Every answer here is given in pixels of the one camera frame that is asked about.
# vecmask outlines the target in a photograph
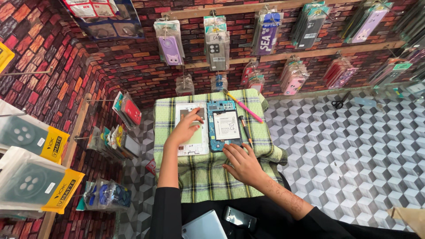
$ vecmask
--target disassembled tablet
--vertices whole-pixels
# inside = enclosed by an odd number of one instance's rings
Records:
[[[180,122],[181,115],[186,116],[189,112],[191,112],[193,109],[200,107],[201,109],[196,113],[199,115],[202,120],[205,121],[207,118],[207,104],[206,103],[181,103],[176,104],[176,124]],[[208,154],[208,129],[207,125],[201,124],[198,121],[194,121],[192,125],[199,125],[200,128],[195,131],[193,136],[190,138],[190,140],[184,142],[183,144],[179,145],[177,156],[188,156],[188,155],[202,155],[202,154]]]
[[[233,100],[210,101],[207,103],[210,149],[221,152],[224,144],[242,144],[238,113]]]

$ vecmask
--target toothbrush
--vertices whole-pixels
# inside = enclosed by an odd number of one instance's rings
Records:
[[[234,101],[236,101],[236,103],[238,103],[238,105],[240,107],[242,107],[244,110],[246,110],[248,113],[250,113],[252,115],[252,117],[254,117],[254,119],[256,119],[258,122],[260,123],[264,123],[263,120],[258,117],[258,115],[256,115],[254,112],[252,112],[250,109],[248,109],[248,107],[246,105],[244,105],[242,102],[240,102],[239,100],[235,99],[228,90],[223,89],[223,93],[225,93],[226,95],[228,95],[230,98],[232,98]]]

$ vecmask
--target hand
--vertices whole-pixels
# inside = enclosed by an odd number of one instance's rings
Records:
[[[236,144],[224,145],[223,153],[232,163],[233,167],[227,164],[222,166],[233,175],[238,181],[246,185],[256,187],[268,179],[269,176],[263,171],[254,151],[247,144],[242,144],[248,154]]]
[[[193,136],[195,131],[197,131],[200,128],[199,125],[190,126],[192,122],[199,121],[201,124],[204,123],[202,118],[196,114],[199,111],[199,109],[200,107],[193,109],[191,112],[189,112],[186,115],[186,117],[183,117],[183,115],[181,115],[180,122],[171,132],[170,136],[166,140],[166,143],[180,145],[190,140],[190,138]]]

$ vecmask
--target barcode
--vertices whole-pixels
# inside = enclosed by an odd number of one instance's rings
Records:
[[[317,33],[306,34],[304,38],[315,38]]]
[[[225,57],[213,57],[213,61],[226,61]]]

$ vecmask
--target checkered cloth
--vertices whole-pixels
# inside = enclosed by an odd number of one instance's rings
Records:
[[[283,184],[277,171],[277,164],[286,165],[288,154],[286,150],[273,145],[269,128],[264,119],[264,111],[268,107],[267,101],[255,89],[231,91],[230,93],[264,121],[264,124],[259,123],[243,108],[237,106],[238,115],[243,115],[245,118],[251,134],[253,149],[261,167],[272,179]],[[156,162],[157,180],[161,170],[165,140],[175,127],[175,105],[178,103],[209,102],[211,100],[231,99],[222,92],[218,92],[156,101],[153,156]],[[239,127],[241,128],[243,142],[248,144],[241,123]],[[229,164],[230,162],[222,152],[178,157],[178,184],[181,189],[181,202],[202,202],[263,195],[258,190],[236,180],[221,166],[223,163]]]

